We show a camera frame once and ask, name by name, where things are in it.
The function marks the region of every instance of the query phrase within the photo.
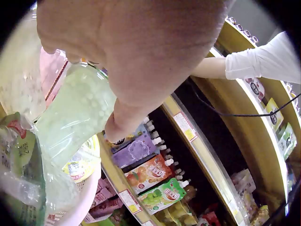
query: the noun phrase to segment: price label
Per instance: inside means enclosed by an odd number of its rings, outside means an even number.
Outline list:
[[[128,207],[132,214],[136,214],[142,211],[141,206],[128,189],[120,192],[119,197],[122,199],[123,203]]]
[[[176,114],[173,119],[190,142],[197,138],[195,130],[192,128],[183,112]]]
[[[142,224],[142,226],[155,226],[151,221],[147,221]]]

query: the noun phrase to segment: store shelf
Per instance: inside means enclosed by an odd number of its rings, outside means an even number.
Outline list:
[[[189,147],[234,222],[237,225],[245,225],[243,216],[246,213],[229,175],[186,108],[174,93],[164,101],[162,108]]]
[[[128,210],[133,213],[133,216],[137,219],[137,221],[143,225],[144,223],[150,221],[153,225],[160,225],[159,221],[156,219],[155,216],[149,215],[148,212],[144,209],[142,204],[138,201],[136,194],[131,189],[130,185],[127,183],[127,180],[124,176],[124,173],[120,168],[113,164],[111,160],[111,150],[110,147],[106,144],[104,137],[101,133],[97,134],[99,143],[101,146],[100,157],[101,157],[101,165],[102,170],[105,173],[106,177],[112,184],[113,188],[115,189],[118,196],[124,201],[124,195],[129,192],[130,196],[132,197],[134,204],[126,205]]]
[[[239,31],[228,20],[225,20],[224,26],[217,38],[217,42],[230,53],[257,47],[246,35]],[[263,84],[268,97],[272,97],[278,107],[292,99],[283,81],[266,78],[259,78],[259,80]],[[281,113],[284,116],[284,121],[291,124],[297,137],[297,146],[291,153],[290,162],[293,165],[296,177],[298,177],[300,175],[301,158],[301,118],[293,104],[286,106],[281,110]]]
[[[208,57],[220,56],[214,49]],[[264,114],[262,105],[241,79],[202,79],[192,76],[212,106],[230,114]],[[245,158],[262,201],[273,212],[287,200],[287,168],[277,138],[266,117],[221,116]]]

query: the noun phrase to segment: person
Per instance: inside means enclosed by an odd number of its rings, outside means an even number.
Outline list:
[[[245,79],[265,77],[301,84],[300,60],[286,34],[277,34],[266,45],[226,57],[205,58],[192,75],[202,78]]]
[[[117,96],[105,132],[116,142],[185,81],[209,52],[233,0],[60,1],[37,6],[44,50],[109,73]]]

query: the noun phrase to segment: hand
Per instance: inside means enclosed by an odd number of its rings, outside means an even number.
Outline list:
[[[213,46],[231,0],[44,0],[37,29],[48,53],[66,51],[109,72],[117,96],[105,126],[111,142],[134,131],[145,116],[190,75]]]

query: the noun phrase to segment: white shirt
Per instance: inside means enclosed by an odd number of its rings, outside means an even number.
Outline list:
[[[226,57],[226,78],[264,77],[301,84],[300,61],[285,32],[268,44]]]

